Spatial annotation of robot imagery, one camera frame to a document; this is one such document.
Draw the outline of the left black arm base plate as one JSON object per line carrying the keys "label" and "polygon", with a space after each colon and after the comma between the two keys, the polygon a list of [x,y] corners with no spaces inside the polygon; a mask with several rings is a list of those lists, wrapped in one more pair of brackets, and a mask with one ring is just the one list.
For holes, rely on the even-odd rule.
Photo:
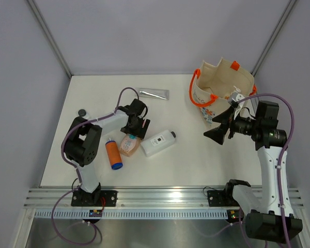
{"label": "left black arm base plate", "polygon": [[73,192],[72,207],[115,207],[117,202],[117,191],[101,190],[87,193],[83,190]]}

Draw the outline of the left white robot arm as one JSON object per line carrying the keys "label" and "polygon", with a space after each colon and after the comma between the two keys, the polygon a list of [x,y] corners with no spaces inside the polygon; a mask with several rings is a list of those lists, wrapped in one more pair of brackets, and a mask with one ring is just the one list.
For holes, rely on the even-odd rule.
{"label": "left white robot arm", "polygon": [[98,119],[87,120],[76,117],[61,145],[61,156],[77,172],[80,185],[73,196],[81,204],[95,206],[101,199],[101,184],[97,179],[93,160],[95,159],[102,135],[114,130],[143,139],[150,120],[147,105],[139,99],[131,104],[119,106],[112,113]]}

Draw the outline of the silver tube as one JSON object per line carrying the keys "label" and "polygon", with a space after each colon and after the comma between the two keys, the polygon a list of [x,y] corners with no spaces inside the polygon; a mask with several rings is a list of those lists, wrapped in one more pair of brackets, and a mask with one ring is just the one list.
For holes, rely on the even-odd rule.
{"label": "silver tube", "polygon": [[138,88],[137,92],[140,97],[160,99],[160,100],[169,100],[169,90]]}

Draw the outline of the canvas tote bag orange handles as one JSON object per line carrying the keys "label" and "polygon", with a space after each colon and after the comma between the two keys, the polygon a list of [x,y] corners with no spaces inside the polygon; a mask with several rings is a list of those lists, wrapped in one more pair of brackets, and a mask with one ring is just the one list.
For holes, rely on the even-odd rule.
{"label": "canvas tote bag orange handles", "polygon": [[203,61],[194,71],[189,85],[189,98],[210,129],[219,125],[212,119],[230,107],[223,97],[233,86],[238,87],[245,97],[257,92],[252,74],[236,61],[221,58],[217,65]]}

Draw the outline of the cream pump soap bottle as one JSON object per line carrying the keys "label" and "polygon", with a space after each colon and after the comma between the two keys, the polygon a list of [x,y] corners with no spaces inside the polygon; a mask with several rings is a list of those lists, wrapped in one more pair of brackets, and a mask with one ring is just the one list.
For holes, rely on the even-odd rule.
{"label": "cream pump soap bottle", "polygon": [[224,99],[226,99],[226,100],[228,100],[233,94],[235,94],[235,93],[240,93],[241,92],[241,90],[238,88],[238,87],[236,87],[236,86],[233,86],[233,89],[229,89],[225,94],[224,94]]}

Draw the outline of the orange bottle blue cap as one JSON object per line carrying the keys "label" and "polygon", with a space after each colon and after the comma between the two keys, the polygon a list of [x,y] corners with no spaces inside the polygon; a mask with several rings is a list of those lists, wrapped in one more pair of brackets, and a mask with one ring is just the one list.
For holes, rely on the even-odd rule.
{"label": "orange bottle blue cap", "polygon": [[122,168],[123,162],[120,156],[117,143],[114,140],[109,139],[105,143],[105,148],[112,170],[118,170]]}

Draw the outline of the pink lotion bottle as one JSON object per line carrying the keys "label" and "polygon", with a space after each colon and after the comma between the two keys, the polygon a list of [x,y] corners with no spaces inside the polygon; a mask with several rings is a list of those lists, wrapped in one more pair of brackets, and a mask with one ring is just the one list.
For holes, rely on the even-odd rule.
{"label": "pink lotion bottle", "polygon": [[127,157],[132,156],[140,145],[140,138],[132,134],[126,134],[119,146],[119,152]]}

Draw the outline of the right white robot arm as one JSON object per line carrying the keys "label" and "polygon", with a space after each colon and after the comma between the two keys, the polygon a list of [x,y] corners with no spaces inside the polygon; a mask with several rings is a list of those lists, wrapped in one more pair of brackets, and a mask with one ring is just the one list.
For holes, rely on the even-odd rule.
{"label": "right white robot arm", "polygon": [[218,144],[239,133],[251,137],[261,166],[262,199],[258,199],[251,185],[243,180],[229,180],[223,190],[209,190],[211,206],[239,206],[245,214],[245,232],[249,238],[288,244],[303,229],[301,219],[294,216],[287,178],[285,147],[288,141],[284,130],[277,128],[279,105],[260,101],[253,118],[242,117],[240,106],[232,103],[225,112],[214,118],[217,128],[205,136]]}

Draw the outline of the clear bottle dark cap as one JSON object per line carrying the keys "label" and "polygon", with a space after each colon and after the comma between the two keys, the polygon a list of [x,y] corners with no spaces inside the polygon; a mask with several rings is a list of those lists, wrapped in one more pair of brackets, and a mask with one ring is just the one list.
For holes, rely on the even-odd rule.
{"label": "clear bottle dark cap", "polygon": [[90,119],[90,114],[83,108],[78,110],[77,114],[84,119]]}

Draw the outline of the white rectangular bottle black cap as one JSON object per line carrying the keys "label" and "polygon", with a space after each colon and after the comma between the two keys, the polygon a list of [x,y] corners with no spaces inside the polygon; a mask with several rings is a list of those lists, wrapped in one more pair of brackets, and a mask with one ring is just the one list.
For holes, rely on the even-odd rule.
{"label": "white rectangular bottle black cap", "polygon": [[164,130],[159,134],[143,140],[141,147],[146,157],[150,157],[173,145],[175,140],[176,133],[174,131]]}

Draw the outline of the aluminium rail frame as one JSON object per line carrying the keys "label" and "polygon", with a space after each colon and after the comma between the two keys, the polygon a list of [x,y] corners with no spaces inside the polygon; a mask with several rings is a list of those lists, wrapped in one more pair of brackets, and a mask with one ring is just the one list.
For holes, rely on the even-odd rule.
{"label": "aluminium rail frame", "polygon": [[[209,207],[207,191],[201,187],[103,187],[102,190],[117,191],[114,209],[238,209],[238,207]],[[31,188],[28,190],[24,208],[52,208],[69,188]]]}

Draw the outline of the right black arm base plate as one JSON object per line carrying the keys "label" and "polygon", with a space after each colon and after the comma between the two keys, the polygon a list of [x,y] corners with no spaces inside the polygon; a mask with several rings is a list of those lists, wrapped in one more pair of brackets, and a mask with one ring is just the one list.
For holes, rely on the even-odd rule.
{"label": "right black arm base plate", "polygon": [[207,200],[209,207],[239,207],[239,204],[233,197],[227,194],[224,190],[208,190]]}

